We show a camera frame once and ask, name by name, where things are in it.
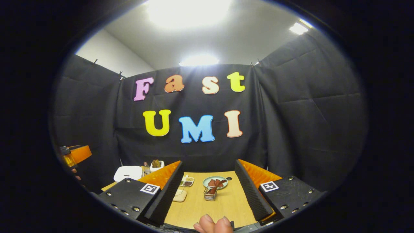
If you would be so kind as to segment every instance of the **yellow letter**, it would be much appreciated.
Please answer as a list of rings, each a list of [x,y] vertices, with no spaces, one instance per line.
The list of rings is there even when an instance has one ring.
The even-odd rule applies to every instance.
[[[159,111],[159,114],[162,116],[162,129],[156,129],[155,123],[154,123],[154,116],[155,111],[145,111],[142,113],[142,115],[145,118],[145,128],[147,129],[147,132],[151,134],[152,136],[164,136],[170,131],[170,121],[168,119],[168,115],[171,113],[168,109],[163,109]]]
[[[204,94],[216,94],[219,92],[219,85],[217,84],[219,80],[216,77],[205,77],[201,81],[204,87],[201,90]]]
[[[244,80],[244,76],[239,75],[238,72],[234,72],[227,76],[227,79],[230,79],[230,87],[235,92],[242,92],[246,89],[245,86],[240,86],[240,80]]]

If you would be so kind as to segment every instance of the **beige coaster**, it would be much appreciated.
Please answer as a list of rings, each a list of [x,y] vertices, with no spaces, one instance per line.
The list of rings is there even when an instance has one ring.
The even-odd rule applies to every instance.
[[[187,196],[187,192],[185,190],[183,190],[183,192],[181,192],[181,190],[177,190],[176,195],[174,196],[173,201],[176,202],[183,202],[185,200],[185,197]]]

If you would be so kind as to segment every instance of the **human hand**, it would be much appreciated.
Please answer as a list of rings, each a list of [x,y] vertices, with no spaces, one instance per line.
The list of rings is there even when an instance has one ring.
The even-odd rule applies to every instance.
[[[214,223],[213,219],[208,215],[200,218],[200,222],[194,224],[194,229],[200,233],[232,233],[230,221],[224,216]]]
[[[73,173],[77,173],[77,170],[76,170],[76,169],[72,169],[72,172],[73,172]]]

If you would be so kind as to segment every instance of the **white wall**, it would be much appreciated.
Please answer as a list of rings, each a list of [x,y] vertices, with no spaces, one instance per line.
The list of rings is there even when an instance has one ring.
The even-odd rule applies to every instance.
[[[89,39],[76,52],[76,55],[91,62],[98,59],[96,64],[115,73],[122,71],[122,75],[125,77],[154,70],[127,46],[104,29]]]

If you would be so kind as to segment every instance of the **plate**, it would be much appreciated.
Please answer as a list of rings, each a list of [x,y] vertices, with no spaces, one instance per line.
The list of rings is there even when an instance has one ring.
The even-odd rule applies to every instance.
[[[207,186],[208,186],[208,182],[210,182],[210,180],[211,180],[211,179],[213,179],[213,180],[220,180],[220,181],[222,181],[222,180],[227,180],[226,178],[224,178],[224,177],[222,177],[222,176],[210,176],[209,178],[206,178],[206,179],[203,181],[203,185],[204,185],[204,187],[207,187]],[[225,188],[225,187],[227,186],[227,184],[228,184],[228,183],[229,183],[229,181],[227,180],[227,182],[223,184],[223,187],[221,187],[221,188],[217,188],[217,190],[220,190],[220,189]]]

